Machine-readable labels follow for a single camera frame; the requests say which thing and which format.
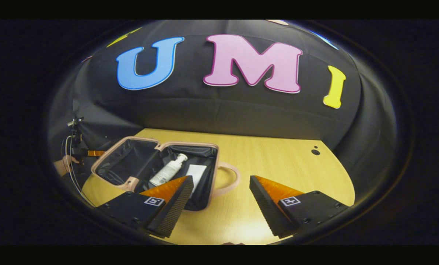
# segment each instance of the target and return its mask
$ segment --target table surface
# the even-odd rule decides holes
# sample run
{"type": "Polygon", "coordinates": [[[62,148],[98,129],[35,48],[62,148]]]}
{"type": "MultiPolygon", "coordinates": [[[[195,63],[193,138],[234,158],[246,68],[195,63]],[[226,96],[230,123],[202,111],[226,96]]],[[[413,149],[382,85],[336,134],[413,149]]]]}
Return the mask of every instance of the table surface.
{"type": "MultiPolygon", "coordinates": [[[[354,186],[347,171],[322,141],[159,129],[143,129],[135,136],[154,138],[161,144],[168,141],[214,143],[219,146],[219,160],[236,166],[242,175],[236,189],[215,197],[205,210],[183,211],[170,238],[159,238],[169,243],[261,245],[280,241],[272,234],[249,189],[251,175],[304,193],[322,191],[347,206],[354,204],[354,186]],[[313,154],[313,149],[320,154],[313,154]]],[[[230,170],[218,169],[215,188],[225,187],[233,180],[230,170]]],[[[124,193],[95,176],[88,178],[82,191],[95,206],[124,193]]]]}

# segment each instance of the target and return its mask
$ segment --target suitcase handle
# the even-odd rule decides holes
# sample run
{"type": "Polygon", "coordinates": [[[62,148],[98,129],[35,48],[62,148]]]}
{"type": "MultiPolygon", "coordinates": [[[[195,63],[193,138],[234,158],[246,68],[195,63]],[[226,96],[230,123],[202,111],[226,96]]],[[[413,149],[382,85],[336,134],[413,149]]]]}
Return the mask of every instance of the suitcase handle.
{"type": "Polygon", "coordinates": [[[239,185],[239,182],[241,181],[241,173],[239,172],[238,168],[236,168],[235,166],[230,165],[226,162],[222,162],[222,161],[220,161],[218,163],[218,168],[220,168],[220,167],[228,168],[228,169],[231,169],[232,171],[234,171],[234,173],[236,174],[236,180],[227,187],[218,188],[217,190],[214,190],[213,197],[224,195],[224,194],[234,190],[239,185]]]}

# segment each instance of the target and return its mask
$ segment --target letter m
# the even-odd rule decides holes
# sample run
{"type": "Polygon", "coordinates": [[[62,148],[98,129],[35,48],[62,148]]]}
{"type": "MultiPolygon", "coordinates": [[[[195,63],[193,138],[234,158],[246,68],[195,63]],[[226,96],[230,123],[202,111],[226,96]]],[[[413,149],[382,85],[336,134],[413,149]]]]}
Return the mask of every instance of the letter m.
{"type": "Polygon", "coordinates": [[[298,84],[298,59],[303,52],[288,44],[276,42],[259,54],[242,36],[212,35],[206,38],[215,44],[211,74],[203,81],[211,86],[232,86],[239,82],[233,75],[236,62],[250,86],[256,85],[265,73],[274,67],[272,76],[265,80],[266,87],[285,93],[300,92],[298,84]]]}

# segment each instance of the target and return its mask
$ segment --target blue letter u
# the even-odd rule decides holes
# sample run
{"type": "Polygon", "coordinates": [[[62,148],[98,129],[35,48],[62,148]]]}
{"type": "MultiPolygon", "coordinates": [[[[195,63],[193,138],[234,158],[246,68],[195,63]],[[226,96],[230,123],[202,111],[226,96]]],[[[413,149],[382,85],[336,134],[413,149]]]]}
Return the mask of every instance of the blue letter u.
{"type": "Polygon", "coordinates": [[[157,48],[156,68],[146,75],[136,73],[136,57],[144,48],[137,47],[123,52],[116,58],[117,78],[120,86],[129,90],[141,90],[164,82],[174,70],[175,47],[183,41],[184,37],[175,37],[155,42],[152,47],[157,48]]]}

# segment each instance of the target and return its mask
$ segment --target white bottle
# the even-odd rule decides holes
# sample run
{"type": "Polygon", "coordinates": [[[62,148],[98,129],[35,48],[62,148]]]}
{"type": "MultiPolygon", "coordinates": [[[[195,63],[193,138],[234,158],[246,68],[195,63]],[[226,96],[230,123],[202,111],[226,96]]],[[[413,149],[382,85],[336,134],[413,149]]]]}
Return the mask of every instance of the white bottle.
{"type": "Polygon", "coordinates": [[[176,161],[170,161],[149,181],[152,185],[159,186],[171,180],[182,167],[182,162],[188,158],[184,154],[179,154],[176,161]]]}

